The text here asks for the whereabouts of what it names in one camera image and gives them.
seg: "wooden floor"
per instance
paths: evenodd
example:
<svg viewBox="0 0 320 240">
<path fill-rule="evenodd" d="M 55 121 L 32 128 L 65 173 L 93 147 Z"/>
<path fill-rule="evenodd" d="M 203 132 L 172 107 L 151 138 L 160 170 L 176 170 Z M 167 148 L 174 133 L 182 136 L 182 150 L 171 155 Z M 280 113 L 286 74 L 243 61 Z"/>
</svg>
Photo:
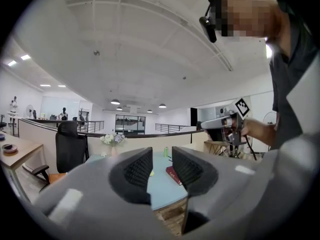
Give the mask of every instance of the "wooden floor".
<svg viewBox="0 0 320 240">
<path fill-rule="evenodd" d="M 155 210 L 156 217 L 175 236 L 181 236 L 181 227 L 185 218 L 187 199 L 180 200 L 159 210 Z"/>
</svg>

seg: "small bowl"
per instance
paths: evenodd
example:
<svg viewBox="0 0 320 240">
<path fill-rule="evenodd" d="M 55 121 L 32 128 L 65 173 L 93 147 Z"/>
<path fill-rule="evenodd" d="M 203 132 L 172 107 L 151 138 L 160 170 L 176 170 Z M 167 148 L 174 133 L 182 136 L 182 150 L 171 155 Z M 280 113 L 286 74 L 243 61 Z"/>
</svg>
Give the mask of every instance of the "small bowl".
<svg viewBox="0 0 320 240">
<path fill-rule="evenodd" d="M 6 145 L 8 145 L 8 144 L 5 144 L 5 145 L 2 146 L 2 150 L 3 150 L 4 153 L 12 154 L 12 153 L 14 153 L 14 152 L 16 152 L 18 150 L 18 147 L 16 145 L 13 145 L 13 144 L 12 144 L 12 148 L 4 149 L 4 146 L 6 146 Z"/>
</svg>

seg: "black office chair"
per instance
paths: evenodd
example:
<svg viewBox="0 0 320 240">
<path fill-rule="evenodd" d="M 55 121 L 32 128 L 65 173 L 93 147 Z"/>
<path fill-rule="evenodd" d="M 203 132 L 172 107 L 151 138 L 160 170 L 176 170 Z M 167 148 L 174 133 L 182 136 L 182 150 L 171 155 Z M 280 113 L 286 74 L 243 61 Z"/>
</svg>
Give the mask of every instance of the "black office chair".
<svg viewBox="0 0 320 240">
<path fill-rule="evenodd" d="M 4 117 L 5 117 L 5 115 L 2 114 L 2 115 L 1 115 L 1 122 L 0 122 L 0 132 L 6 133 L 5 131 L 3 131 L 3 128 L 7 126 L 7 123 L 6 123 L 6 122 L 2 122 L 3 119 L 4 119 Z"/>
<path fill-rule="evenodd" d="M 87 138 L 78 135 L 77 126 L 76 122 L 62 122 L 55 135 L 56 168 L 60 174 L 67 173 L 83 164 L 84 157 L 86 160 L 89 158 Z M 34 169 L 32 174 L 35 176 L 42 174 L 48 185 L 51 182 L 46 173 L 47 169 L 49 169 L 49 166 L 45 164 Z"/>
</svg>

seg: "cable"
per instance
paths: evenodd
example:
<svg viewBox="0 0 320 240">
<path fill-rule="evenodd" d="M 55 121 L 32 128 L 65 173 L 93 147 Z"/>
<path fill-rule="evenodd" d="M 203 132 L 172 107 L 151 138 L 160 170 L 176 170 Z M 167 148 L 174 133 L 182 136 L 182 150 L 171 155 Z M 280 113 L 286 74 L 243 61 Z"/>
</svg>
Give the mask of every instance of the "cable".
<svg viewBox="0 0 320 240">
<path fill-rule="evenodd" d="M 252 149 L 252 147 L 251 147 L 250 144 L 249 144 L 249 140 L 248 140 L 247 135 L 245 135 L 244 137 L 245 137 L 246 143 L 247 143 L 248 146 L 249 146 L 249 149 L 251 150 L 251 152 L 252 152 L 252 154 L 253 154 L 254 160 L 257 161 L 256 154 L 255 154 L 254 150 Z"/>
</svg>

